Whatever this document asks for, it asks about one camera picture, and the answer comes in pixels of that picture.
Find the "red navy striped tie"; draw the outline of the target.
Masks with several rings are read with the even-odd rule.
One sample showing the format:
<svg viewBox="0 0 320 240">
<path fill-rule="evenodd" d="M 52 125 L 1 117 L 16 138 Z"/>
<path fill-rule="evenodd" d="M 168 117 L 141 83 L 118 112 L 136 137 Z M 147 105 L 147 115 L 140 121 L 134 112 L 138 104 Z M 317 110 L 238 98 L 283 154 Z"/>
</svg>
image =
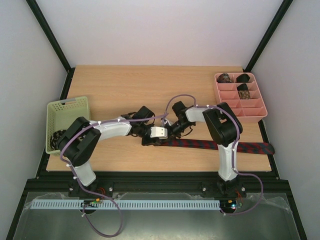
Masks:
<svg viewBox="0 0 320 240">
<path fill-rule="evenodd" d="M 213 140 L 173 139 L 160 144 L 163 147 L 195 148 L 218 150 L 218 145 Z M 246 154 L 274 155 L 274 147 L 267 142 L 239 142 L 237 152 Z"/>
</svg>

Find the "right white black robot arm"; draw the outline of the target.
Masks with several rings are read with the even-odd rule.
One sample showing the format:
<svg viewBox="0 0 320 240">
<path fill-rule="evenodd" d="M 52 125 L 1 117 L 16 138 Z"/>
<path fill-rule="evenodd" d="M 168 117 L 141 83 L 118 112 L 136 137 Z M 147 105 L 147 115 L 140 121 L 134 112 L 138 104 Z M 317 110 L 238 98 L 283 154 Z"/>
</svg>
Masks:
<svg viewBox="0 0 320 240">
<path fill-rule="evenodd" d="M 213 106 L 186 107 L 182 101 L 178 101 L 172 110 L 177 121 L 168 130 L 171 136 L 180 137 L 185 129 L 196 122 L 206 123 L 219 152 L 217 188 L 222 195 L 229 196 L 239 185 L 237 148 L 243 132 L 240 121 L 226 102 Z"/>
</svg>

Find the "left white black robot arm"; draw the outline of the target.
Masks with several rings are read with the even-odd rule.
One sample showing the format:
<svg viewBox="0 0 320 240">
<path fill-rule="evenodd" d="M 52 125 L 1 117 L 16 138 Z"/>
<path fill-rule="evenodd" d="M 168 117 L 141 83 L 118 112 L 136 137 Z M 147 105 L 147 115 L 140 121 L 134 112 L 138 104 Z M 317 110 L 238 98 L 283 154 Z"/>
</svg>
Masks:
<svg viewBox="0 0 320 240">
<path fill-rule="evenodd" d="M 155 114 L 145 106 L 137 112 L 106 121 L 87 120 L 80 116 L 68 129 L 55 132 L 50 145 L 60 150 L 81 184 L 88 187 L 96 180 L 90 158 L 97 143 L 114 137 L 133 136 L 140 137 L 143 145 L 157 144 L 160 139 L 168 137 L 168 130 L 148 123 L 155 119 Z"/>
</svg>

